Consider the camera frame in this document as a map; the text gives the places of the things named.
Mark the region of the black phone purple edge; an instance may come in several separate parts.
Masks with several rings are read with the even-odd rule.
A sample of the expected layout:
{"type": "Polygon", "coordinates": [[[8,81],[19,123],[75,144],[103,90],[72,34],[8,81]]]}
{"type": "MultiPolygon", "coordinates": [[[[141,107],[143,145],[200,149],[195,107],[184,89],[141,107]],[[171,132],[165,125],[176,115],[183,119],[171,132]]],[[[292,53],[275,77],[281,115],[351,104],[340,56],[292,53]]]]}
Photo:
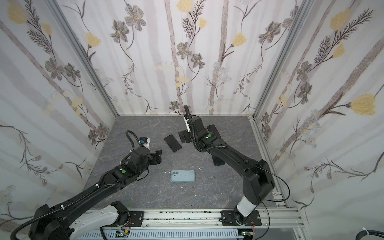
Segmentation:
{"type": "Polygon", "coordinates": [[[167,145],[170,147],[170,149],[173,151],[173,153],[179,151],[182,149],[181,144],[177,141],[177,139],[173,135],[169,135],[164,138],[167,145]]]}

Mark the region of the light blue phone case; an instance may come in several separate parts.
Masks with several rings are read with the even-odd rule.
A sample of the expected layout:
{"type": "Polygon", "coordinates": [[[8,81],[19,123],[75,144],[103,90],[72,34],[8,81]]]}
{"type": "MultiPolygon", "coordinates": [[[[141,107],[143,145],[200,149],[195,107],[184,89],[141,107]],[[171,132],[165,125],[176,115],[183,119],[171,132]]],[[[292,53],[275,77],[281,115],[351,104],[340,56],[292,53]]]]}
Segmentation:
{"type": "Polygon", "coordinates": [[[193,183],[196,181],[194,170],[172,170],[171,183],[193,183]]]}

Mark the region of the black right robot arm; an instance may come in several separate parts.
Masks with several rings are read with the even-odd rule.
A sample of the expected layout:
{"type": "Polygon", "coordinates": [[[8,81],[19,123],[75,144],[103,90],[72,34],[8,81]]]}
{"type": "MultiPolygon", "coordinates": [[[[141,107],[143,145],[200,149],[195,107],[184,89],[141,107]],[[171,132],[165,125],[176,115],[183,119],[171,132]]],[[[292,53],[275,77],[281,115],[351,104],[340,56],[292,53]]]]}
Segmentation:
{"type": "Polygon", "coordinates": [[[256,161],[231,147],[220,134],[209,131],[199,116],[191,115],[189,107],[184,106],[183,119],[186,130],[181,131],[181,141],[192,143],[200,153],[209,153],[212,157],[232,167],[243,179],[243,197],[234,208],[234,222],[244,226],[252,212],[264,202],[276,187],[274,178],[287,186],[287,182],[271,172],[265,160],[256,161]]]}

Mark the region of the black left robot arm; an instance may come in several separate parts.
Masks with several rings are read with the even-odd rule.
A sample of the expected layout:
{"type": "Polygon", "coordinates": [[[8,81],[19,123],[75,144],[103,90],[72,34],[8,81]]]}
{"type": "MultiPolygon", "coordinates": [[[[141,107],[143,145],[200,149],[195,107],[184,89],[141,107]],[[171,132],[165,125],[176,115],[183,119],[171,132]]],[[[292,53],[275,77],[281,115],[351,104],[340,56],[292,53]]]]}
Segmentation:
{"type": "Polygon", "coordinates": [[[36,210],[33,219],[18,226],[10,235],[12,240],[17,234],[30,227],[31,240],[68,240],[75,235],[75,221],[96,204],[113,195],[126,186],[139,181],[149,166],[162,162],[162,150],[151,153],[142,144],[132,148],[120,164],[103,173],[99,181],[78,195],[53,207],[43,205],[36,210]]]}

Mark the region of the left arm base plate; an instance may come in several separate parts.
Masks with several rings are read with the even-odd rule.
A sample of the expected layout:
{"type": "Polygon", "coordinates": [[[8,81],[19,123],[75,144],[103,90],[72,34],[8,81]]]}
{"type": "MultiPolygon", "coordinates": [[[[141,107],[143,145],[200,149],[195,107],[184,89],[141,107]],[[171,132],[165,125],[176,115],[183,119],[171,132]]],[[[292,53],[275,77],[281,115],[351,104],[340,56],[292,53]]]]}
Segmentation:
{"type": "Polygon", "coordinates": [[[144,211],[129,211],[118,215],[111,227],[141,227],[144,220],[144,211]]]}

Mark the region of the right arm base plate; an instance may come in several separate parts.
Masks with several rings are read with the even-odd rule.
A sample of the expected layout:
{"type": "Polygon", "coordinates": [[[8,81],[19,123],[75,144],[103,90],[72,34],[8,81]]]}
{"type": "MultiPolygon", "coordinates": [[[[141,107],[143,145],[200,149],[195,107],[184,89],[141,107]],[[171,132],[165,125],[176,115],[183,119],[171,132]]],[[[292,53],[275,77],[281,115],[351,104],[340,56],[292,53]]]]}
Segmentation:
{"type": "Polygon", "coordinates": [[[244,217],[239,212],[234,210],[221,211],[219,221],[224,227],[237,227],[237,226],[261,226],[262,221],[258,211],[252,211],[247,217],[244,217]]]}

